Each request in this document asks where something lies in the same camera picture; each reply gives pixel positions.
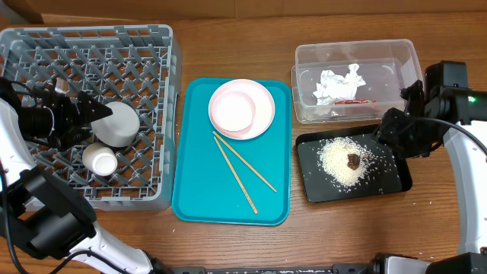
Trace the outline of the pile of rice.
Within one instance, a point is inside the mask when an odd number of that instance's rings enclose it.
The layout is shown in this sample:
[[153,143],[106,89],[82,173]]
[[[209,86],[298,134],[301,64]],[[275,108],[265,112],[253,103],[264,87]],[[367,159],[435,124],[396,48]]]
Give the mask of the pile of rice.
[[[352,170],[347,166],[348,154],[360,156],[360,167]],[[336,187],[352,188],[370,173],[370,169],[378,156],[373,154],[365,145],[359,145],[348,137],[328,139],[317,152],[318,167],[331,176],[332,184]]]

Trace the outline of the grey shallow bowl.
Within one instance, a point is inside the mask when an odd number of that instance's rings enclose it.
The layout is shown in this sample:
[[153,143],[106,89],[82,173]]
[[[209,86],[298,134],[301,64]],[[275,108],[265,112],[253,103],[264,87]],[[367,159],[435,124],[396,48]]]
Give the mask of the grey shallow bowl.
[[136,111],[128,104],[114,101],[107,104],[112,114],[91,123],[96,137],[112,147],[125,147],[132,144],[140,128]]

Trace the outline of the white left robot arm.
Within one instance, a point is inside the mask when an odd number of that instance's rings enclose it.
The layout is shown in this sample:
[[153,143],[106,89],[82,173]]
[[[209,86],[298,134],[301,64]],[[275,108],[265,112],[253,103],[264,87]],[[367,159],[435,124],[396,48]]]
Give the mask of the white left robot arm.
[[1,79],[1,236],[19,272],[16,249],[31,257],[72,260],[102,273],[169,273],[159,259],[124,244],[97,222],[91,204],[59,177],[38,166],[34,142],[60,151],[88,138],[85,126],[112,110],[83,91],[75,102],[53,89],[16,91]]

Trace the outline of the white napkin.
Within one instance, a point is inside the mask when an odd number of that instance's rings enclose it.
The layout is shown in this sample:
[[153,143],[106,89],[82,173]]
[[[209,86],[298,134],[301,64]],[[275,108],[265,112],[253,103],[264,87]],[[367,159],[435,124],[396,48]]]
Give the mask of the white napkin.
[[359,64],[348,66],[349,72],[337,75],[332,70],[323,70],[320,81],[316,83],[313,96],[317,105],[330,105],[342,100],[354,100],[359,87],[366,85],[365,80],[358,74]]

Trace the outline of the red snack wrapper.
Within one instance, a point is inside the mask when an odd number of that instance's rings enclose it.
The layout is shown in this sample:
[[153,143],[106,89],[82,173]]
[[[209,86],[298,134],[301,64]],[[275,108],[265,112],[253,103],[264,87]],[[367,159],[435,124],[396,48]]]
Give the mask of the red snack wrapper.
[[367,99],[353,99],[353,100],[339,100],[336,101],[335,105],[346,105],[346,104],[375,104],[376,100],[367,100]]

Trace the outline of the brown food scrap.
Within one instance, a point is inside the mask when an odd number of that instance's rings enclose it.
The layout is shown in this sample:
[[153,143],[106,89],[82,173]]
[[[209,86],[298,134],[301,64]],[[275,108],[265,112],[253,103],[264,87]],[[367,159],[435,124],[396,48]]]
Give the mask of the brown food scrap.
[[348,154],[347,166],[352,170],[357,170],[360,167],[361,158],[357,154]]

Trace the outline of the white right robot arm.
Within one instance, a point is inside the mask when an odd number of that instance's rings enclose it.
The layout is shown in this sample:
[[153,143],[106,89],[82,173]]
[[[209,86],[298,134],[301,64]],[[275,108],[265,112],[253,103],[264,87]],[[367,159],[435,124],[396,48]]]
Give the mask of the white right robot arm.
[[399,158],[447,149],[460,209],[459,253],[433,263],[380,254],[369,273],[484,273],[486,271],[486,94],[416,81],[400,92],[404,110],[389,109],[373,136]]

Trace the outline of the pink bowl with rice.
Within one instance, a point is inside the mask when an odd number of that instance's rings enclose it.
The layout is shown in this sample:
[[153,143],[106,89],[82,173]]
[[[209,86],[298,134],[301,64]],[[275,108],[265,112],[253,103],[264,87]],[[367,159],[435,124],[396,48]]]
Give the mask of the pink bowl with rice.
[[240,132],[250,127],[256,115],[254,100],[246,93],[229,91],[212,96],[208,106],[215,128]]

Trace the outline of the wooden chopstick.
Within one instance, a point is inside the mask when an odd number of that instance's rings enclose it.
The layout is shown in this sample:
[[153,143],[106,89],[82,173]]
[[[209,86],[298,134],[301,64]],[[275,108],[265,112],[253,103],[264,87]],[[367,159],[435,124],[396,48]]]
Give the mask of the wooden chopstick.
[[264,182],[274,193],[277,193],[276,188],[265,178],[261,175],[261,173],[255,169],[245,158],[243,158],[231,145],[229,145],[216,131],[213,131],[212,134],[221,141],[235,156],[237,156],[240,161],[242,161],[258,178]]
[[254,212],[255,215],[258,215],[258,210],[257,210],[256,206],[254,205],[253,200],[251,199],[250,195],[248,194],[247,189],[245,188],[245,186],[242,184],[242,182],[241,182],[241,180],[240,180],[237,172],[235,171],[235,169],[234,169],[232,163],[230,162],[230,160],[228,159],[228,156],[224,152],[224,149],[222,148],[220,142],[218,141],[218,139],[217,139],[216,136],[214,136],[213,138],[214,138],[215,143],[217,144],[217,146],[218,146],[218,148],[219,148],[219,150],[220,150],[223,158],[225,159],[225,161],[226,161],[229,169],[231,170],[231,173],[233,174],[235,180],[237,181],[237,183],[238,183],[238,185],[239,185],[242,193],[245,195],[245,197],[246,197],[246,199],[247,199],[247,201],[248,201],[251,209],[253,210],[253,212]]

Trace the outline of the white paper cup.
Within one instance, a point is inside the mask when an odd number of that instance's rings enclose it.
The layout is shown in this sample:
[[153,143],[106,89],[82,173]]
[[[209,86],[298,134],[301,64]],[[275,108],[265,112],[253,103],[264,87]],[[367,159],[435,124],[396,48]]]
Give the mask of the white paper cup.
[[99,176],[111,175],[118,166],[113,151],[101,144],[93,143],[83,150],[82,162],[84,166]]

